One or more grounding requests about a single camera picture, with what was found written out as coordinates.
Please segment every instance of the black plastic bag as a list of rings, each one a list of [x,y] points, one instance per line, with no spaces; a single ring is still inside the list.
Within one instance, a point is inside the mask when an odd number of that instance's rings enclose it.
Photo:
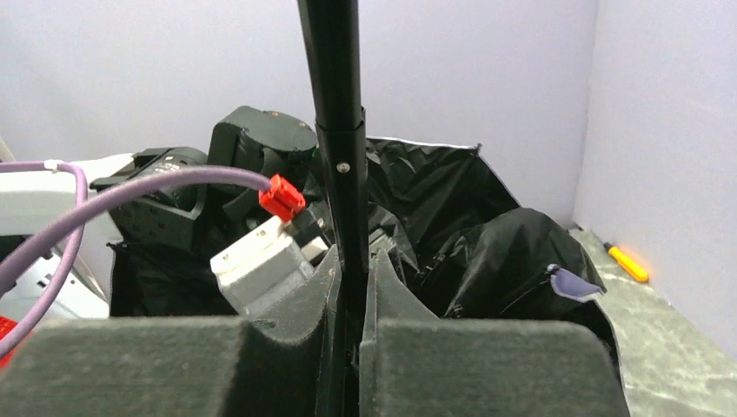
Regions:
[[[448,319],[576,322],[599,336],[618,366],[614,332],[598,305],[544,285],[546,267],[558,264],[603,287],[581,245],[545,215],[520,208],[478,148],[371,138],[366,152],[369,233],[391,237],[400,277],[431,311]],[[292,181],[306,184],[310,207],[329,218],[321,164],[312,166],[307,178]],[[229,231],[247,231],[266,218],[254,208],[236,223],[219,222],[197,253],[117,246],[111,313],[233,314],[209,259],[237,239]]]

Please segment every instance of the red object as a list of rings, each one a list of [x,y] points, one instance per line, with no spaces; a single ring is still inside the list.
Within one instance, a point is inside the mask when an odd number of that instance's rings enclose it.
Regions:
[[[6,319],[5,317],[2,317],[0,315],[0,339],[10,333],[10,331],[16,326],[16,324],[18,323],[14,322],[13,320]],[[15,349],[9,351],[8,354],[0,358],[0,368],[8,366],[8,362],[10,362],[10,357],[13,355],[14,352]]]
[[[258,192],[258,203],[282,222],[289,222],[304,209],[304,195],[281,175],[271,177],[271,189]]]

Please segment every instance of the yellow screwdriver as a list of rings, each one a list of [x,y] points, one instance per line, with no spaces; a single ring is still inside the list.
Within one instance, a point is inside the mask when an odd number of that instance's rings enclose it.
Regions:
[[[612,256],[617,263],[620,264],[621,267],[624,268],[632,277],[638,281],[638,282],[647,282],[649,280],[649,277],[647,276],[647,271],[643,269],[640,265],[637,264],[637,262],[633,261],[632,258],[630,258],[627,255],[624,255],[619,248],[612,245],[611,243],[605,242],[604,243],[604,249],[607,250],[610,256]]]

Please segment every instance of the purple cable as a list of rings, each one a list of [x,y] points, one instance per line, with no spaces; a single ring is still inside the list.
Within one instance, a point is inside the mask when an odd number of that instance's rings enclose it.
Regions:
[[[83,202],[86,202],[87,177],[84,175],[84,171],[71,163],[54,163],[56,164],[56,170],[68,172],[74,175],[76,179],[76,205],[79,206]],[[45,170],[49,170],[49,168],[47,168],[46,162],[43,161],[0,163],[0,173]],[[0,339],[0,358],[5,356],[12,348],[17,346],[17,344],[20,343],[23,338],[28,335],[28,333],[30,333],[30,330],[34,328],[36,324],[38,324],[38,322],[43,318],[43,315],[46,314],[47,311],[49,311],[51,304],[54,303],[54,300],[59,295],[59,291],[62,290],[64,282],[67,280],[67,275],[69,275],[69,272],[74,265],[76,254],[79,252],[79,246],[82,244],[83,233],[83,224],[77,228],[72,229],[69,242],[66,245],[66,248],[64,248],[64,252],[62,254],[62,260],[59,262],[59,265],[56,267],[56,271],[54,271],[54,274],[51,276],[49,285],[41,293],[41,297],[38,299],[38,301],[36,301],[36,304],[34,304],[32,308],[30,308],[28,314],[26,314],[22,318],[22,320],[20,320],[20,322],[18,322],[18,324],[7,335],[5,335],[5,337]],[[63,235],[61,238],[56,239],[54,243],[46,248],[45,251],[53,248],[54,245],[61,241],[66,235]],[[2,297],[8,291],[8,289],[12,288],[13,283],[15,283],[15,281],[20,278],[23,272],[25,272],[25,270],[28,269],[28,267],[30,267],[30,265],[39,257],[40,255],[34,257],[33,260],[25,268],[23,268],[20,273],[13,275],[13,279],[0,279],[0,288],[7,288],[0,294],[0,297]],[[0,269],[5,269],[5,264],[10,262],[10,258],[11,256],[5,258],[5,261],[0,264]]]
[[[17,280],[36,259],[47,253],[57,242],[100,214],[163,187],[181,187],[204,183],[233,184],[259,191],[271,189],[270,179],[263,175],[246,169],[224,167],[193,167],[124,182],[66,212],[44,230],[28,238],[21,246],[17,247],[0,264],[0,288],[6,282]],[[23,318],[21,323],[26,321],[27,318],[28,315]],[[21,323],[18,323],[10,333],[0,340],[0,356],[9,352],[23,338],[21,332],[27,334],[33,328],[32,326],[21,328]]]

